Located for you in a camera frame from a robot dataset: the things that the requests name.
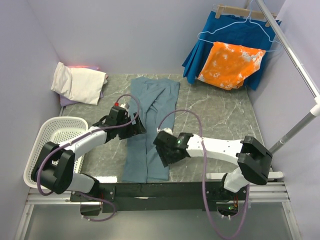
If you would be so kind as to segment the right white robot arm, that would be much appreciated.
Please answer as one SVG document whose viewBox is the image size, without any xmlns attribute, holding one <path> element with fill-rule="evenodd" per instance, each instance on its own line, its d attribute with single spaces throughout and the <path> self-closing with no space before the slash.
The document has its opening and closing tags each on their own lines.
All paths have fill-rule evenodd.
<svg viewBox="0 0 320 240">
<path fill-rule="evenodd" d="M 164 167 L 185 158 L 206 157 L 237 166 L 222 178 L 219 193 L 230 200 L 248 184 L 266 185 L 273 155 L 256 138 L 246 136 L 238 140 L 200 137 L 180 133 L 177 137 L 161 130 L 153 141 Z"/>
</svg>

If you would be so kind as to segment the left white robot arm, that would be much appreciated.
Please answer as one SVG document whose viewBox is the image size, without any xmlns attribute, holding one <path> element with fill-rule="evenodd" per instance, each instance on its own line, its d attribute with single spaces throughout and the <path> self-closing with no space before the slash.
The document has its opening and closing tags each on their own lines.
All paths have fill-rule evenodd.
<svg viewBox="0 0 320 240">
<path fill-rule="evenodd" d="M 137 113 L 130 117 L 125 108 L 113 106 L 108 115 L 82 134 L 61 143 L 45 143 L 32 169 L 31 179 L 52 193 L 81 192 L 88 201 L 94 201 L 102 195 L 100 181 L 76 173 L 76 160 L 115 137 L 123 140 L 146 132 Z"/>
</svg>

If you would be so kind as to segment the blue pleated skirt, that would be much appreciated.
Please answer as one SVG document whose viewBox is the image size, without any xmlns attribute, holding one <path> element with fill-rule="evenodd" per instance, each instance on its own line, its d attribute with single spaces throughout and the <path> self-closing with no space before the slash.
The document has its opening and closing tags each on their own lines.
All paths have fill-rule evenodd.
<svg viewBox="0 0 320 240">
<path fill-rule="evenodd" d="M 245 20 L 234 15 L 222 15 L 220 18 L 215 18 L 215 16 L 214 11 L 209 14 L 196 44 L 182 64 L 184 67 L 183 77 L 187 79 L 189 84 L 194 84 L 196 80 L 199 80 L 199 73 L 214 42 L 241 45 L 266 51 L 260 69 L 246 78 L 243 84 L 243 86 L 256 90 L 262 80 L 271 46 L 278 44 L 278 41 L 275 40 L 274 30 L 259 20 Z"/>
</svg>

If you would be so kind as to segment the white folded t shirt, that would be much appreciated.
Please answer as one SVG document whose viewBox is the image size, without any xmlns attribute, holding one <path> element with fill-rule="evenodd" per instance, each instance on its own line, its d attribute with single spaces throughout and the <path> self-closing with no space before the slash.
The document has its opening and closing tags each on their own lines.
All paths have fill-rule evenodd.
<svg viewBox="0 0 320 240">
<path fill-rule="evenodd" d="M 99 70 L 68 67 L 58 62 L 51 90 L 71 101 L 96 106 L 107 78 L 108 75 Z"/>
</svg>

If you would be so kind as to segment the silver clothes rack frame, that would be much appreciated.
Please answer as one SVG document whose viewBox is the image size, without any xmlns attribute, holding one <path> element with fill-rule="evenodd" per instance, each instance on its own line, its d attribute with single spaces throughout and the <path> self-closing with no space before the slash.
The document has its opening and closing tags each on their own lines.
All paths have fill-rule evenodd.
<svg viewBox="0 0 320 240">
<path fill-rule="evenodd" d="M 276 43 L 250 100 L 272 167 L 286 182 L 320 169 L 320 3 L 284 0 Z"/>
</svg>

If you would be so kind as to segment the orange white tie-dye cloth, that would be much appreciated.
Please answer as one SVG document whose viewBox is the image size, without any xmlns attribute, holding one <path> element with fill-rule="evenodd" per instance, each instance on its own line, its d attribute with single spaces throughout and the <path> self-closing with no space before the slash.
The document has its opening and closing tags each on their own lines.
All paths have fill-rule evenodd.
<svg viewBox="0 0 320 240">
<path fill-rule="evenodd" d="M 198 79 L 224 90 L 238 89 L 260 69 L 265 54 L 263 49 L 216 41 Z"/>
</svg>

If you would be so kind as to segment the aluminium rail frame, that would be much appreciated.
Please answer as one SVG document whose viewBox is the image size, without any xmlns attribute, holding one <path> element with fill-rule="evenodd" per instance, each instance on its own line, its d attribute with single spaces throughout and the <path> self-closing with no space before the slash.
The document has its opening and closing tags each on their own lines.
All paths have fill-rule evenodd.
<svg viewBox="0 0 320 240">
<path fill-rule="evenodd" d="M 37 189 L 30 188 L 25 207 L 18 225 L 15 240 L 23 240 L 26 236 L 28 225 L 36 205 L 85 205 L 85 201 L 71 201 L 73 196 L 70 192 L 65 192 L 61 195 L 52 194 L 49 196 L 41 195 Z M 282 203 L 286 221 L 288 223 L 289 231 L 294 240 L 301 240 L 302 234 L 300 233 L 297 220 L 293 213 L 290 204 L 290 198 L 283 182 L 269 182 L 267 185 L 258 186 L 250 185 L 249 203 Z"/>
</svg>

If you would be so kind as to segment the white plastic laundry basket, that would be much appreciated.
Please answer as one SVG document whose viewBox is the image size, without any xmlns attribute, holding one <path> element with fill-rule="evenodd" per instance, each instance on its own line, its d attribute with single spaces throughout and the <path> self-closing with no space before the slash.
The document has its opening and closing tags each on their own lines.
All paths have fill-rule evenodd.
<svg viewBox="0 0 320 240">
<path fill-rule="evenodd" d="M 24 169 L 23 180 L 25 184 L 33 189 L 37 187 L 36 182 L 31 178 L 31 173 L 45 143 L 62 143 L 77 137 L 87 130 L 88 123 L 80 117 L 58 116 L 50 118 L 43 123 L 37 134 Z"/>
</svg>

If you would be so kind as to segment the wooden clip hanger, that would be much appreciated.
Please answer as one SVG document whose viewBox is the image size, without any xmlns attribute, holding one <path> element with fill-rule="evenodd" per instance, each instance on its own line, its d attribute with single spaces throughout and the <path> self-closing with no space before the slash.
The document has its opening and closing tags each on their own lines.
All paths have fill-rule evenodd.
<svg viewBox="0 0 320 240">
<path fill-rule="evenodd" d="M 265 15 L 258 10 L 249 10 L 247 8 L 240 8 L 235 6 L 214 4 L 212 10 L 215 12 L 215 18 L 219 19 L 221 15 L 233 15 L 237 17 L 246 18 L 250 16 L 255 20 L 266 20 Z"/>
</svg>

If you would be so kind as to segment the grey-blue t shirt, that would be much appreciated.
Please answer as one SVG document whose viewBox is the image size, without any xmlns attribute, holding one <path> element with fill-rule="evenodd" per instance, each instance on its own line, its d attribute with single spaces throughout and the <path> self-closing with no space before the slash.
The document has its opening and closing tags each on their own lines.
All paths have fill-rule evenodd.
<svg viewBox="0 0 320 240">
<path fill-rule="evenodd" d="M 153 144 L 157 127 L 173 129 L 180 83 L 167 78 L 138 77 L 131 80 L 130 94 L 139 102 L 139 118 L 146 133 L 127 139 L 127 158 L 122 181 L 147 183 L 167 181 L 170 168 L 164 167 Z"/>
</svg>

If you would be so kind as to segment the pink folded t shirt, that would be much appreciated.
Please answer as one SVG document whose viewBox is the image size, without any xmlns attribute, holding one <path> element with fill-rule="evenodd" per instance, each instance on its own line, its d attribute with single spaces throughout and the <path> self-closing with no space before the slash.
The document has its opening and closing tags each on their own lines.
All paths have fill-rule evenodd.
<svg viewBox="0 0 320 240">
<path fill-rule="evenodd" d="M 99 71 L 100 68 L 97 66 L 87 66 L 87 65 L 77 65 L 77 66 L 68 66 L 69 68 L 77 68 L 77 69 L 90 69 L 90 70 L 95 70 Z"/>
</svg>

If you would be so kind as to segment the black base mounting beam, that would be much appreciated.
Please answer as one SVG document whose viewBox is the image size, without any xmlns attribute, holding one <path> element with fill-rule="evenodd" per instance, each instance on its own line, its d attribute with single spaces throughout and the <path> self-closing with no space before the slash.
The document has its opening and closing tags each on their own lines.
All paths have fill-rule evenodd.
<svg viewBox="0 0 320 240">
<path fill-rule="evenodd" d="M 116 211 L 164 211 L 164 210 L 203 210 L 202 182 L 165 183 L 101 183 L 95 198 L 107 200 L 115 205 Z M 232 203 L 246 199 L 246 187 L 237 193 L 227 192 L 222 183 L 205 183 L 205 196 L 210 211 L 217 211 L 217 203 Z M 113 206 L 71 194 L 72 203 L 80 203 L 80 213 L 86 217 L 100 213 L 112 213 Z"/>
</svg>

